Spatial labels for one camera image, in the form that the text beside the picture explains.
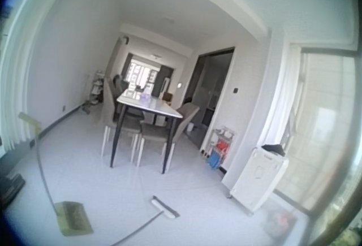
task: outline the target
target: dustpan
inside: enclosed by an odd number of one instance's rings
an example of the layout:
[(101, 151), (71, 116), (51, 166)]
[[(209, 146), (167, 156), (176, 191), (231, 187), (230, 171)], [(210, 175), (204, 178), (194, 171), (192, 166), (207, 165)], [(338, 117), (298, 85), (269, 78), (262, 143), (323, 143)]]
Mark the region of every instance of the dustpan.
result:
[(56, 204), (53, 202), (53, 199), (48, 189), (48, 185), (46, 184), (39, 153), (38, 135), (41, 131), (41, 123), (22, 112), (19, 114), (19, 118), (32, 125), (35, 129), (35, 150), (40, 175), (45, 187), (46, 194), (53, 207), (55, 215), (57, 216), (58, 226), (61, 233), (64, 236), (80, 236), (92, 234), (93, 229), (91, 223), (88, 220), (87, 214), (85, 213), (83, 204), (79, 202), (69, 201), (58, 202)]

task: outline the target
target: chair leg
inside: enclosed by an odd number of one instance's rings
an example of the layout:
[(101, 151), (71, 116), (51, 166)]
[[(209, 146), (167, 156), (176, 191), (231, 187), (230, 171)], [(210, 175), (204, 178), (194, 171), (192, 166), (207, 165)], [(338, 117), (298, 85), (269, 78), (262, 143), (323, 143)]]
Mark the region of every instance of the chair leg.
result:
[(162, 157), (162, 158), (165, 157), (166, 145), (167, 145), (167, 143), (164, 143), (164, 145), (163, 145), (163, 147), (162, 147), (162, 154), (161, 154), (161, 157)]
[(112, 129), (110, 127), (108, 127), (108, 133), (107, 133), (107, 141), (111, 141), (111, 131)]
[(172, 143), (171, 150), (170, 150), (170, 155), (169, 155), (169, 159), (167, 160), (166, 172), (169, 171), (169, 168), (170, 168), (170, 166), (171, 166), (171, 159), (172, 159), (172, 156), (173, 156), (173, 154), (174, 154), (174, 150), (175, 150), (175, 144)]
[(132, 145), (131, 162), (133, 162), (133, 158), (135, 157), (136, 145), (137, 145), (137, 143), (138, 143), (138, 135), (139, 135), (139, 134), (134, 134), (133, 137), (132, 137), (133, 145)]
[(131, 147), (133, 147), (134, 143), (135, 143), (135, 137), (137, 134), (133, 134), (132, 135), (132, 141), (131, 141)]
[(107, 142), (107, 138), (108, 138), (108, 134), (110, 131), (110, 127), (106, 126), (106, 128), (104, 129), (104, 137), (103, 137), (103, 144), (102, 144), (102, 150), (101, 150), (101, 158), (103, 157), (104, 154), (104, 147), (106, 146), (106, 142)]
[(140, 142), (141, 142), (141, 144), (140, 144), (140, 151), (138, 153), (137, 167), (140, 166), (142, 152), (143, 152), (143, 145), (145, 144), (145, 139), (142, 138)]
[(138, 143), (137, 143), (137, 151), (139, 151), (140, 150), (140, 146), (141, 146), (141, 141), (139, 141)]

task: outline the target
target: dining table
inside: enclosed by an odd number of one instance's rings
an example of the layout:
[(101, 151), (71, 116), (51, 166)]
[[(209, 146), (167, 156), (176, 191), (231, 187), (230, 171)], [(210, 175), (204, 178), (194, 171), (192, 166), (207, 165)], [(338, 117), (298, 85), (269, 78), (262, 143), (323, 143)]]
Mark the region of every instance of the dining table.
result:
[(112, 146), (112, 155), (110, 167), (113, 167), (115, 152), (117, 151), (117, 145), (120, 135), (120, 130), (122, 128), (122, 123), (124, 116), (129, 107), (134, 109), (141, 110), (146, 113), (152, 113), (156, 115), (162, 115), (167, 117), (170, 120), (171, 127), (169, 129), (169, 134), (167, 136), (166, 151), (163, 158), (162, 170), (161, 173), (164, 174), (167, 166), (167, 160), (169, 159), (169, 154), (171, 150), (171, 145), (173, 137), (176, 131), (176, 124), (178, 119), (182, 119), (182, 115), (174, 110), (167, 102), (151, 96), (150, 94), (138, 92), (136, 90), (126, 89), (118, 98), (117, 102), (120, 104), (120, 115), (117, 120), (117, 127), (115, 129), (113, 146)]

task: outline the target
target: gray upholstered chair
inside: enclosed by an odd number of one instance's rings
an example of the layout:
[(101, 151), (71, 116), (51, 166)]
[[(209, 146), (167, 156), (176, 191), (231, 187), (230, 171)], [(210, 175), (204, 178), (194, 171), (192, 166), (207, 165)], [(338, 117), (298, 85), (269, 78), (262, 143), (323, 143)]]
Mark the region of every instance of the gray upholstered chair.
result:
[[(102, 109), (102, 120), (105, 127), (104, 138), (101, 150), (101, 157), (103, 157), (104, 148), (107, 142), (107, 139), (110, 135), (111, 128), (115, 129), (117, 123), (113, 120), (115, 105), (114, 105), (114, 97), (111, 92), (112, 82), (108, 79), (104, 81), (104, 101), (103, 101), (103, 109)], [(133, 134), (132, 137), (132, 155), (131, 162), (133, 162), (133, 157), (135, 155), (135, 149), (137, 145), (138, 136), (141, 133), (141, 125), (138, 119), (131, 119), (127, 116), (124, 117), (121, 131)]]
[[(122, 82), (124, 82), (123, 80), (121, 80), (120, 77), (116, 77), (114, 79), (115, 84), (111, 81), (111, 79), (109, 77), (106, 78), (105, 81), (108, 81), (109, 83), (109, 87), (111, 90), (111, 93), (113, 94), (113, 100), (115, 102), (116, 105), (116, 114), (120, 114), (120, 105), (117, 103), (117, 98), (127, 89), (126, 87), (128, 86), (127, 83), (125, 85), (122, 84)], [(126, 112), (126, 116), (128, 118), (134, 118), (134, 119), (138, 119), (138, 120), (144, 120), (145, 116), (143, 115), (143, 112), (139, 109), (134, 109), (132, 107), (128, 107), (127, 112)]]
[[(166, 166), (166, 171), (170, 167), (171, 159), (175, 149), (175, 143), (179, 140), (182, 132), (185, 130), (186, 126), (189, 124), (191, 119), (196, 115), (199, 109), (200, 108), (198, 106), (193, 105), (192, 103), (186, 103), (183, 106), (181, 106), (179, 109), (177, 109), (177, 111), (183, 116), (183, 118), (181, 119), (179, 125), (177, 126), (175, 136), (172, 140), (172, 146), (170, 150), (169, 160)], [(141, 133), (140, 150), (137, 160), (137, 167), (140, 166), (145, 140), (153, 140), (164, 143), (162, 149), (162, 156), (164, 156), (166, 151), (167, 137), (169, 134), (169, 130), (166, 127), (154, 126), (152, 124), (147, 124), (147, 123), (143, 123), (141, 127), (142, 127), (142, 133)]]

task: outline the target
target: floor mop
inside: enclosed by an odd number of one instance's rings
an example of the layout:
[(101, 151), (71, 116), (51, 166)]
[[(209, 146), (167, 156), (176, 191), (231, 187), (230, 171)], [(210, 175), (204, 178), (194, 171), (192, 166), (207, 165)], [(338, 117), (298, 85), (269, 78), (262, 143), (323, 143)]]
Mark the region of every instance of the floor mop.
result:
[(79, 236), (92, 234), (92, 226), (89, 223), (87, 214), (85, 213), (84, 207), (81, 203), (64, 201), (55, 204), (53, 202), (53, 199), (48, 189), (48, 185), (46, 184), (44, 171), (40, 160), (38, 136), (41, 131), (41, 123), (25, 113), (20, 113), (19, 118), (32, 125), (35, 129), (35, 151), (40, 175), (45, 187), (46, 194), (49, 198), (55, 215), (57, 216), (57, 221), (61, 233), (64, 236)]
[[(26, 121), (30, 125), (34, 126), (35, 129), (35, 149), (36, 149), (36, 157), (38, 161), (38, 166), (41, 174), (41, 179), (45, 187), (46, 194), (49, 198), (49, 201), (53, 207), (55, 215), (57, 216), (59, 228), (64, 236), (79, 236), (79, 235), (87, 235), (92, 234), (93, 229), (91, 224), (89, 223), (88, 217), (85, 213), (83, 204), (78, 202), (59, 202), (54, 203), (53, 199), (50, 195), (48, 185), (46, 184), (44, 171), (41, 164), (40, 153), (39, 153), (39, 145), (38, 145), (38, 135), (41, 131), (41, 123), (37, 120), (33, 119), (32, 117), (28, 116), (25, 113), (20, 113), (19, 118)], [(144, 223), (141, 227), (136, 229), (134, 232), (127, 235), (125, 238), (119, 240), (118, 242), (112, 244), (111, 246), (121, 245), (122, 243), (126, 242), (128, 239), (136, 235), (138, 232), (146, 228), (149, 224), (151, 224), (155, 219), (159, 216), (164, 214), (168, 218), (175, 219), (178, 218), (180, 215), (163, 203), (159, 198), (153, 196), (151, 199), (151, 203), (160, 210), (154, 217)]]

